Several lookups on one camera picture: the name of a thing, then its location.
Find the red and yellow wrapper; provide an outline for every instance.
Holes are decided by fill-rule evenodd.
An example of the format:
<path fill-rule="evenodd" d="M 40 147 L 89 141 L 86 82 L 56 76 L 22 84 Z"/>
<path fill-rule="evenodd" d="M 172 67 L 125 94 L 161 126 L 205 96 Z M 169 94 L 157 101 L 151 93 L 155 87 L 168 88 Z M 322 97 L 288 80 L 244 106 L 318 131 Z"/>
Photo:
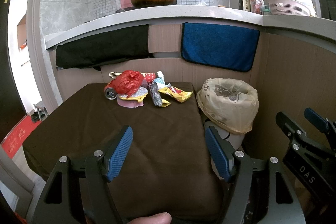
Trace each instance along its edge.
<path fill-rule="evenodd" d="M 175 100 L 179 101 L 180 103 L 183 103 L 184 101 L 188 100 L 193 94 L 193 92 L 186 92 L 174 86 L 170 86 L 168 88 L 164 87 L 162 89 L 159 89 L 159 92 L 167 94 L 170 97 L 175 98 Z"/>

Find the table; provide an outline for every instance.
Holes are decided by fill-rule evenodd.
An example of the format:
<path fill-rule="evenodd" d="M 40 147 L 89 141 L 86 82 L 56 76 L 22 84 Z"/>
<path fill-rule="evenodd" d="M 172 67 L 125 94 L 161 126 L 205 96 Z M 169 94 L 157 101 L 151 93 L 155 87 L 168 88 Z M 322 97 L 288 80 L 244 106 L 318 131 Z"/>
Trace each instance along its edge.
<path fill-rule="evenodd" d="M 193 90 L 189 82 L 172 85 Z M 144 106 L 125 108 L 105 98 L 104 86 L 86 85 L 29 135 L 23 143 L 29 167 L 47 180 L 61 156 L 91 153 L 127 124 L 133 142 L 120 175 L 109 183 L 120 215 L 168 211 L 181 219 L 214 220 L 223 194 L 211 168 L 195 95 L 184 103 L 162 95 L 171 102 L 165 108 L 155 107 L 148 95 Z"/>

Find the metal bolt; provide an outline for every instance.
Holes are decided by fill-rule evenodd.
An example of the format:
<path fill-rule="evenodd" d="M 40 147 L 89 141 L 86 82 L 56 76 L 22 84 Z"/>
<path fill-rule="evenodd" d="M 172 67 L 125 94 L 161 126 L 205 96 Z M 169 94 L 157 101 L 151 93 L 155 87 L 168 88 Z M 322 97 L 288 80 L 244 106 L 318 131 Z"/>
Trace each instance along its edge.
<path fill-rule="evenodd" d="M 103 151 L 101 151 L 101 150 L 96 150 L 93 154 L 94 154 L 96 157 L 100 157 L 101 155 L 103 155 Z"/>
<path fill-rule="evenodd" d="M 60 162 L 66 162 L 67 160 L 68 160 L 67 156 L 62 156 L 62 157 L 59 158 Z"/>
<path fill-rule="evenodd" d="M 276 164 L 278 162 L 278 159 L 276 157 L 270 157 L 270 161 Z"/>
<path fill-rule="evenodd" d="M 237 150 L 236 152 L 235 152 L 235 155 L 237 156 L 237 157 L 243 157 L 244 156 L 244 152 L 243 151 L 240 151 L 240 150 Z"/>

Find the red doormat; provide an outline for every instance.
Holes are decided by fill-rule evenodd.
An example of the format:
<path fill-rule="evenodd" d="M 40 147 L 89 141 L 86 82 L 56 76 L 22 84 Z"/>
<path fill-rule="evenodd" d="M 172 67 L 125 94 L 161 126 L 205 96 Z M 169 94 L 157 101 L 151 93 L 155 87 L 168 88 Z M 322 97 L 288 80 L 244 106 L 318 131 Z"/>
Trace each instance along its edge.
<path fill-rule="evenodd" d="M 36 123 L 32 122 L 30 116 L 23 118 L 16 127 L 12 129 L 7 138 L 1 144 L 3 150 L 12 159 L 16 152 L 21 147 L 25 139 L 30 135 L 30 133 L 41 123 L 38 121 Z"/>

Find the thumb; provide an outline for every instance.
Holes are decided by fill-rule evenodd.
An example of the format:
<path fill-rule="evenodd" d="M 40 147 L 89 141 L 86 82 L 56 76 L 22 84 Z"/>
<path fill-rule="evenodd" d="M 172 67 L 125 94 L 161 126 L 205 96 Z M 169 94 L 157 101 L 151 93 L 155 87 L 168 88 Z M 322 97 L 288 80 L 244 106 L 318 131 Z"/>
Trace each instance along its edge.
<path fill-rule="evenodd" d="M 136 218 L 128 224 L 170 224 L 171 215 L 169 213 L 160 213 L 149 217 Z"/>

